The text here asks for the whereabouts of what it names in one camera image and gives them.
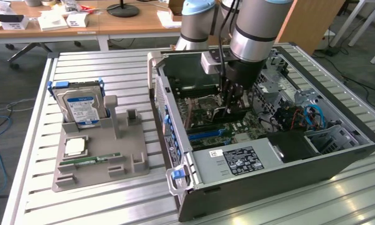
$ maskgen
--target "floor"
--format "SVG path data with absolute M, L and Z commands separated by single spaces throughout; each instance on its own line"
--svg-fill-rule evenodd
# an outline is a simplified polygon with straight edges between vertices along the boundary
M 341 28 L 346 16 L 337 17 L 331 30 L 337 33 Z M 167 47 L 170 44 L 176 43 L 178 38 L 143 38 L 118 40 L 114 43 L 122 47 L 128 48 L 150 48 L 150 47 Z M 83 47 L 79 48 L 72 42 L 51 43 L 48 47 L 55 52 L 76 52 L 76 51 L 97 51 L 99 44 L 96 41 L 83 41 Z M 375 55 L 375 28 L 370 27 L 367 32 L 359 39 L 354 47 L 345 48 L 349 50 L 349 55 L 342 53 L 334 57 L 329 57 L 338 69 L 343 72 L 345 76 L 358 81 L 367 81 L 375 85 L 375 65 L 370 64 L 370 60 Z M 23 56 L 17 63 L 20 64 L 20 70 L 13 71 L 7 64 L 7 59 L 12 56 L 15 51 L 8 50 L 4 45 L 0 45 L 0 102 L 13 102 L 24 98 L 33 98 L 37 94 L 37 88 L 40 84 L 40 78 L 45 65 L 47 53 L 41 48 L 33 49 L 25 56 Z M 326 69 L 339 78 L 338 71 L 334 69 L 331 63 L 326 59 L 317 59 Z M 349 82 L 347 86 L 350 89 L 362 97 L 366 97 L 365 89 L 355 84 Z M 375 105 L 375 92 L 370 91 L 370 101 Z M 25 102 L 20 104 L 15 109 L 31 107 L 33 102 Z M 1 111 L 0 115 L 7 115 L 7 111 Z M 0 198 L 0 222 L 3 213 L 5 210 L 7 198 L 9 194 L 12 179 L 15 177 L 17 161 L 20 157 L 23 141 L 27 134 L 29 118 L 32 110 L 24 112 L 15 112 L 12 115 L 12 126 L 9 130 L 0 136 L 0 153 L 8 174 L 8 185 L 5 190 L 0 193 L 4 198 Z M 0 188 L 3 186 L 3 171 L 0 168 Z

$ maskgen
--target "metal table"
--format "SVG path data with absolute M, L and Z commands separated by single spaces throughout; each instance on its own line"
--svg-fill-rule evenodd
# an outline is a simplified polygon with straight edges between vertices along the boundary
M 375 111 L 311 57 L 280 44 L 375 131 Z M 3 224 L 180 224 L 168 192 L 147 89 L 147 53 L 167 49 L 61 53 L 48 59 L 37 101 L 11 189 Z M 61 113 L 45 90 L 48 80 L 103 77 L 106 92 L 118 95 L 118 112 L 138 108 L 143 116 L 150 175 L 55 193 L 51 190 Z M 303 88 L 307 81 L 290 73 Z M 184 225 L 375 224 L 375 153 L 331 180 L 210 215 Z

